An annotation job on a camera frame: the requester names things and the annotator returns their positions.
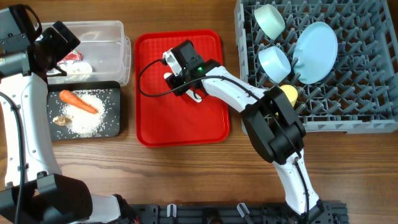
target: yellow object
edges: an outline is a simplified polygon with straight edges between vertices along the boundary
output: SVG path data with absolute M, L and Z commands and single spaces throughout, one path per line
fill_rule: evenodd
M 296 104 L 297 97 L 299 96 L 299 93 L 297 93 L 296 88 L 291 85 L 282 85 L 280 87 L 281 90 L 286 94 L 287 99 L 290 101 L 292 106 L 294 107 L 294 104 Z

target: black cutting board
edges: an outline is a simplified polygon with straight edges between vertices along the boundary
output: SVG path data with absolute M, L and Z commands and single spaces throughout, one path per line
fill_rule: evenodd
M 53 121 L 56 116 L 63 116 L 62 108 L 66 105 L 59 98 L 62 90 L 91 90 L 89 94 L 97 96 L 104 103 L 107 113 L 104 116 L 103 124 L 90 137 L 82 137 L 73 133 L 66 126 L 59 126 Z M 67 140 L 80 138 L 106 138 L 115 137 L 120 134 L 121 126 L 121 89 L 118 82 L 93 82 L 93 83 L 71 83 L 49 85 L 47 95 L 47 118 L 49 120 L 51 140 Z

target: red tray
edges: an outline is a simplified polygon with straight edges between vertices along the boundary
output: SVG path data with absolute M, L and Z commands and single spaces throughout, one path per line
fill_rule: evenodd
M 146 65 L 187 39 L 205 60 L 213 58 L 223 64 L 221 39 L 212 30 L 144 34 L 134 46 L 136 83 Z M 171 69 L 160 62 L 151 66 L 141 78 L 141 89 L 150 94 L 169 91 L 163 78 L 166 72 Z M 220 142 L 229 134 L 228 106 L 212 96 L 201 103 L 186 94 L 149 98 L 136 88 L 136 132 L 138 141 L 150 147 Z

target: cable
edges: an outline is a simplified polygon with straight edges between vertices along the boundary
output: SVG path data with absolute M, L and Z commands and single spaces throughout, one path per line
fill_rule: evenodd
M 25 152 L 24 152 L 24 139 L 23 139 L 23 128 L 22 121 L 19 113 L 17 112 L 18 107 L 15 103 L 4 93 L 0 92 L 0 96 L 3 97 L 10 105 L 11 110 L 13 110 L 15 115 L 15 120 L 17 123 L 17 131 L 18 131 L 18 141 L 19 141 L 19 167 L 21 170 L 21 178 L 19 181 L 19 193 L 18 193 L 18 202 L 17 208 L 15 211 L 15 219 L 14 223 L 19 224 L 19 219 L 21 216 L 21 207 L 22 207 L 22 198 L 24 194 L 24 183 L 25 183 Z
M 219 78 L 219 79 L 227 80 L 227 81 L 229 81 L 229 82 L 235 84 L 236 86 L 240 87 L 243 91 L 245 91 L 246 93 L 248 93 L 249 96 L 253 97 L 253 98 L 256 99 L 257 101 L 261 101 L 261 99 L 260 99 L 259 97 L 257 97 L 252 91 L 250 91 L 250 90 L 248 90 L 247 88 L 245 88 L 244 86 L 242 86 L 240 83 L 238 83 L 238 82 L 236 82 L 235 80 L 232 80 L 232 79 L 230 79 L 230 78 L 223 77 L 223 76 L 218 76 L 218 75 L 209 75 L 209 76 L 206 76 L 206 77 L 200 77 L 200 78 L 197 78 L 197 79 L 192 80 L 192 81 L 190 81 L 190 82 L 187 82 L 187 83 L 185 83 L 185 84 L 183 84 L 183 85 L 181 85 L 181 86 L 179 86 L 179 87 L 177 87 L 177 88 L 174 88 L 173 90 L 166 91 L 166 92 L 164 92 L 164 93 L 153 94 L 153 95 L 144 93 L 144 92 L 141 90 L 141 86 L 140 86 L 141 76 L 142 76 L 142 74 L 143 74 L 151 65 L 153 65 L 153 64 L 155 64 L 155 63 L 157 63 L 157 62 L 162 62 L 164 65 L 166 64 L 166 62 L 165 62 L 164 59 L 157 59 L 157 60 L 154 60 L 153 62 L 151 62 L 150 64 L 148 64 L 148 65 L 141 71 L 141 73 L 140 73 L 139 76 L 138 76 L 138 79 L 137 79 L 137 87 L 138 87 L 139 92 L 140 92 L 141 94 L 143 94 L 144 96 L 147 96 L 147 97 L 160 97 L 160 96 L 164 96 L 164 95 L 168 95 L 168 94 L 170 94 L 170 93 L 173 93 L 174 91 L 177 91 L 177 90 L 179 90 L 179 89 L 185 88 L 186 86 L 189 86 L 189 85 L 191 85 L 192 83 L 198 82 L 198 81 L 200 81 L 200 80 L 204 80 L 204 79 L 208 79 L 208 78 Z M 287 141 L 289 142 L 289 144 L 293 147 L 293 150 L 297 153 L 298 157 L 296 157 L 296 159 L 298 159 L 298 158 L 301 159 L 301 158 L 302 158 L 302 155 L 301 155 L 300 151 L 297 149 L 296 145 L 292 142 L 291 138 L 289 138 L 289 136 L 287 135 L 287 133 L 282 129 L 282 126 L 279 124 L 279 122 L 278 122 L 278 120 L 276 119 L 275 115 L 274 115 L 271 111 L 270 111 L 269 115 L 270 115 L 271 118 L 275 121 L 276 126 L 277 126 L 278 129 L 281 131 L 281 133 L 284 135 L 284 137 L 286 138 L 286 140 L 287 140 Z M 304 224 L 307 224 L 307 223 L 308 223 L 308 214 L 309 214 L 309 212 L 310 212 L 310 205 L 309 205 L 310 199 L 309 199 L 309 194 L 308 194 L 307 185 L 306 185 L 306 183 L 305 183 L 303 174 L 302 174 L 302 172 L 301 172 L 301 170 L 300 170 L 300 167 L 299 167 L 299 165 L 298 165 L 296 159 L 295 159 L 295 165 L 296 165 L 296 168 L 297 168 L 297 170 L 298 170 L 298 173 L 300 174 L 301 180 L 302 180 L 302 182 L 303 182 L 304 190 L 305 190 L 305 195 L 306 195 L 307 212 L 306 212 L 306 214 L 305 214 L 305 219 L 304 219 L 305 222 L 304 222 Z
M 300 174 L 301 181 L 303 182 L 304 185 L 305 199 L 306 199 L 305 205 L 307 206 L 307 212 L 305 213 L 304 224 L 307 224 L 310 215 L 310 195 L 308 194 L 307 184 L 305 183 L 304 176 L 303 173 L 301 172 L 298 160 L 299 160 L 298 157 L 294 159 L 294 165 L 296 166 L 298 174 Z

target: light blue plate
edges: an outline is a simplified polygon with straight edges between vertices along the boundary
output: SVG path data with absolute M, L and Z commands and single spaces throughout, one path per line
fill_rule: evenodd
M 337 57 L 337 37 L 333 29 L 324 22 L 309 25 L 300 35 L 293 58 L 298 58 L 294 73 L 304 84 L 316 83 L 324 79 L 335 64 Z

